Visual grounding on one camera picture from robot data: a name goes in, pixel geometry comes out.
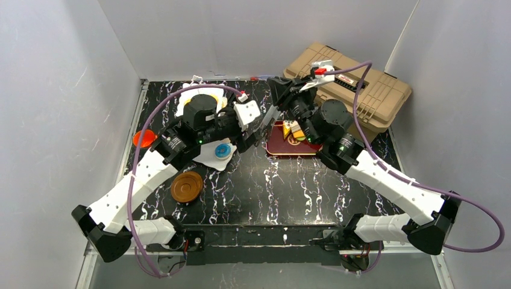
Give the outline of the metal serving tongs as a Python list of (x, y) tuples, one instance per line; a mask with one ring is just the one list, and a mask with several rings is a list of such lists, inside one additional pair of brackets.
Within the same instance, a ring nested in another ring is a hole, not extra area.
[(257, 127), (255, 131), (255, 135), (258, 139), (266, 138), (268, 133), (271, 131), (271, 129), (274, 126), (274, 123), (279, 118), (281, 112), (279, 111), (278, 107), (275, 105), (270, 106), (268, 111), (266, 112), (264, 118), (260, 122), (259, 126)]

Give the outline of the white triangle cake slice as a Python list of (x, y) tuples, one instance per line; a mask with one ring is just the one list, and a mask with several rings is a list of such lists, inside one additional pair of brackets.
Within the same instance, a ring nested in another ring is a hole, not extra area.
[(291, 126), (292, 134), (293, 134), (293, 132), (296, 132), (296, 131), (302, 131), (301, 127), (299, 126), (297, 121), (291, 122), (291, 125), (292, 125)]

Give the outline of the blue sprinkled donut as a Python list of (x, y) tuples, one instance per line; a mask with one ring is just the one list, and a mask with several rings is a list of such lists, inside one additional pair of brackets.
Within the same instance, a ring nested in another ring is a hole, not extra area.
[(231, 146), (227, 143), (220, 143), (215, 147), (215, 157), (219, 160), (226, 160), (231, 156)]

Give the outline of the yellow decorated cake slice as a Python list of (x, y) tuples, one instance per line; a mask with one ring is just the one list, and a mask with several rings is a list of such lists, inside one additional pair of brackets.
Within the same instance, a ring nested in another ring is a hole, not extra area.
[(289, 122), (283, 122), (282, 128), (283, 128), (283, 139), (286, 140), (291, 134), (291, 123)]

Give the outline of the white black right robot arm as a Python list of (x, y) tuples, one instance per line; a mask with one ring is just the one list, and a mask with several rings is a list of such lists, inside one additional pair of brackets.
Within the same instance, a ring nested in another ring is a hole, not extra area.
[(329, 99), (314, 103), (316, 88), (299, 78), (271, 77), (272, 110), (298, 122), (307, 141), (321, 145), (316, 157), (331, 170), (361, 182), (402, 209), (402, 214), (356, 214), (340, 239), (352, 244), (375, 241), (410, 243), (429, 255), (441, 253), (456, 219), (460, 201), (413, 185), (405, 175), (378, 158), (347, 130), (354, 119), (345, 104)]

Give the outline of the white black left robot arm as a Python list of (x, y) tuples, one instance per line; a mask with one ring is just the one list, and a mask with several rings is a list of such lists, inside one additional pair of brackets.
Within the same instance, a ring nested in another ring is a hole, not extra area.
[[(231, 153), (248, 148), (249, 124), (261, 116), (256, 101), (234, 102), (218, 109), (217, 100), (205, 94), (193, 96), (166, 130), (158, 136), (132, 171), (102, 198), (72, 211), (84, 236), (106, 263), (120, 258), (137, 244), (171, 244), (185, 228), (172, 217), (134, 221), (132, 213), (162, 183), (183, 167), (197, 161), (218, 171), (226, 169)], [(218, 156), (219, 145), (231, 153)]]

